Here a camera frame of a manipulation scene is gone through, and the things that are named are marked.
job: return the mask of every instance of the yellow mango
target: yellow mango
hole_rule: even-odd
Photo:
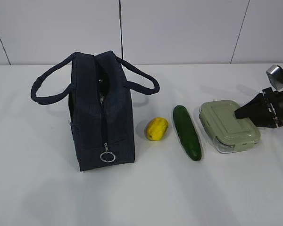
[[[146,135],[149,140],[158,141],[164,136],[169,123],[166,119],[157,117],[148,124]]]

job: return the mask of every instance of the cucumber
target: cucumber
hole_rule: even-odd
[[[199,161],[201,146],[188,110],[184,106],[176,106],[173,110],[173,120],[180,143],[186,153],[192,160]]]

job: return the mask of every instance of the white tabletop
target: white tabletop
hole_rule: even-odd
[[[243,105],[270,87],[269,66],[139,66],[161,91],[132,91],[136,162],[86,172],[75,156],[67,98],[49,106],[30,99],[32,83],[50,66],[0,66],[0,226],[283,226],[283,127],[260,129],[262,143],[251,150],[220,154],[198,119],[202,103]],[[64,90],[70,74],[70,65],[55,72],[39,95]],[[200,162],[176,136],[171,115],[179,104],[199,132]],[[170,126],[151,142],[143,131],[157,116]]]

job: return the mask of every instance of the navy blue insulated bag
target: navy blue insulated bag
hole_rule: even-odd
[[[71,83],[60,94],[37,97],[42,82],[72,61]],[[153,89],[127,81],[121,64],[154,84]],[[68,95],[71,131],[80,170],[134,162],[133,113],[130,89],[151,95],[158,82],[112,51],[97,56],[75,52],[37,78],[33,101],[50,105]]]

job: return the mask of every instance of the food container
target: food container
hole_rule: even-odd
[[[260,140],[260,131],[249,119],[236,119],[240,106],[232,100],[204,103],[199,118],[220,153],[233,153],[252,148]]]

